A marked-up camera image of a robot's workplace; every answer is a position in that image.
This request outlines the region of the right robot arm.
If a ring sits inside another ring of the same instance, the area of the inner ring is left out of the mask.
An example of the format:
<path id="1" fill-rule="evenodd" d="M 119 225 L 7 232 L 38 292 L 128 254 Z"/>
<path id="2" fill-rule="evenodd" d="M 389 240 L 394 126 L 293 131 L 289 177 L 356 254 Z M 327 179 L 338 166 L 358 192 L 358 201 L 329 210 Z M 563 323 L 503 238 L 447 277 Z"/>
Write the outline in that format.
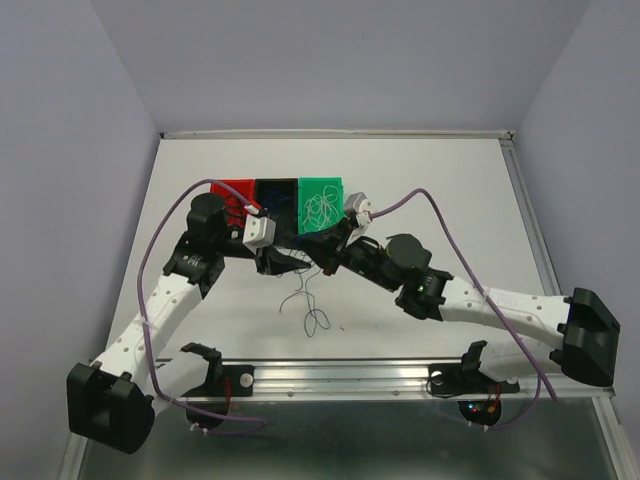
<path id="1" fill-rule="evenodd" d="M 589 289 L 540 296 L 476 287 L 432 268 L 431 252 L 413 235 L 392 235 L 385 244 L 354 239 L 346 221 L 302 234 L 295 245 L 325 275 L 343 267 L 396 293 L 396 305 L 414 318 L 508 332 L 509 341 L 475 341 L 463 355 L 460 378 L 472 390 L 538 372 L 562 373 L 594 387 L 614 383 L 620 324 Z"/>

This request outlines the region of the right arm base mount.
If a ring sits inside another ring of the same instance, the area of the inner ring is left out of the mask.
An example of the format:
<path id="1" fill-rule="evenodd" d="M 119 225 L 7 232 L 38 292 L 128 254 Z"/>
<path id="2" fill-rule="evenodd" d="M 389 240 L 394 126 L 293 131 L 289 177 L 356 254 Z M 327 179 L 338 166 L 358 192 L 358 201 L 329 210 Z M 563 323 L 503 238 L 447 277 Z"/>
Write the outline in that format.
<path id="1" fill-rule="evenodd" d="M 459 400 L 463 419 L 471 425 L 495 429 L 502 415 L 502 396 L 520 392 L 518 381 L 497 381 L 480 372 L 480 355 L 486 341 L 471 344 L 458 363 L 436 363 L 429 366 L 426 391 L 439 399 L 471 395 L 471 400 Z"/>

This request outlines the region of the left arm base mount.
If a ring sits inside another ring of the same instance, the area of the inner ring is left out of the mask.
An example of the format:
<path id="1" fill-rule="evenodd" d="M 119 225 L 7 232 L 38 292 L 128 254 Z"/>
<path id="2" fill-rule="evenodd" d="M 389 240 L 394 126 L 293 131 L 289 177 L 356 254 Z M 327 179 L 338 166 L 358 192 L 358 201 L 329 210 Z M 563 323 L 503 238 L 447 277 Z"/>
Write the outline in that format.
<path id="1" fill-rule="evenodd" d="M 168 373 L 167 390 L 173 398 L 183 399 L 190 406 L 227 416 L 232 399 L 253 395 L 254 366 L 225 366 L 221 352 L 215 348 L 190 342 L 168 366 L 175 367 L 176 373 Z"/>

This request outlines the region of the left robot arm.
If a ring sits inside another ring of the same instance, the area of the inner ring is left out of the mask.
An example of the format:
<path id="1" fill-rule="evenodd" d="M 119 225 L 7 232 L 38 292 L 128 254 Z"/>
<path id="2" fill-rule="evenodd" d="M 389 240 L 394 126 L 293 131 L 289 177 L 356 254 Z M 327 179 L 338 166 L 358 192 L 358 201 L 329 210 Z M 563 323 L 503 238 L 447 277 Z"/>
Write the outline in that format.
<path id="1" fill-rule="evenodd" d="M 309 268 L 273 244 L 275 223 L 260 209 L 243 204 L 243 227 L 229 225 L 225 200 L 202 193 L 191 200 L 186 229 L 150 295 L 138 285 L 139 311 L 111 346 L 90 364 L 76 364 L 66 379 L 68 424 L 72 433 L 132 454 L 148 438 L 167 407 L 187 411 L 195 428 L 212 433 L 226 421 L 233 394 L 248 395 L 244 371 L 227 371 L 214 347 L 190 342 L 167 365 L 156 354 L 186 317 L 205 300 L 228 258 L 255 262 L 258 273 L 279 276 Z"/>

